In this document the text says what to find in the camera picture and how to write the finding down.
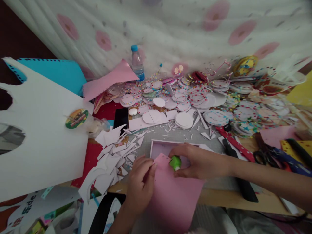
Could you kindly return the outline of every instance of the pink paper sheet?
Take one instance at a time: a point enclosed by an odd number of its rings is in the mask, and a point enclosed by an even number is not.
[[[133,81],[137,79],[138,77],[134,74],[127,61],[122,59],[114,70],[106,76],[83,85],[84,101],[90,101],[99,96],[117,82]]]
[[[281,149],[280,141],[288,138],[300,140],[296,135],[295,126],[282,126],[271,129],[260,130],[261,137],[264,143]]]
[[[164,154],[160,154],[154,161],[158,166],[149,211],[165,228],[171,229],[173,233],[184,233],[192,223],[204,181],[174,178],[169,161]],[[181,167],[185,168],[186,164],[182,163]]]

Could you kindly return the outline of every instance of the hand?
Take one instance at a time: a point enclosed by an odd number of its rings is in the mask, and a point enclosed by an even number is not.
[[[172,156],[184,156],[189,159],[191,166],[174,172],[174,177],[208,179],[231,174],[231,157],[201,149],[189,143],[174,147],[170,153]]]
[[[157,164],[145,155],[136,158],[129,173],[129,186],[124,208],[134,216],[138,216],[147,208],[153,192]]]

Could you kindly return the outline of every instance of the wire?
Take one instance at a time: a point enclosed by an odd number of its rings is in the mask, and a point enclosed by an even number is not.
[[[260,214],[260,215],[262,215],[262,216],[264,216],[264,217],[266,217],[266,218],[268,218],[268,219],[272,219],[272,220],[275,220],[275,221],[278,221],[278,222],[281,222],[281,223],[299,223],[299,222],[301,222],[302,220],[304,220],[307,216],[308,216],[308,212],[305,212],[303,215],[301,215],[301,216],[298,216],[298,217],[296,217],[295,219],[293,219],[293,220],[280,220],[280,219],[275,219],[275,218],[270,218],[270,217],[268,217],[268,216],[266,216],[266,215],[264,215],[264,214],[262,214],[262,213],[260,213],[260,212],[258,212],[258,211],[256,211],[258,214]]]

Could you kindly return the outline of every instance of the blue bottle cap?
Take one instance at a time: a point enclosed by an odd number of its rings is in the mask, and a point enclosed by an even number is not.
[[[131,51],[132,52],[136,52],[138,49],[137,49],[137,45],[132,45],[131,46]]]

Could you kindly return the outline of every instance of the polka dot curtain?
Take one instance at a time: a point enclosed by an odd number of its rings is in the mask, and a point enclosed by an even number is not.
[[[137,44],[147,76],[219,67],[259,58],[255,73],[292,54],[312,56],[309,0],[5,0],[59,58],[98,79]]]

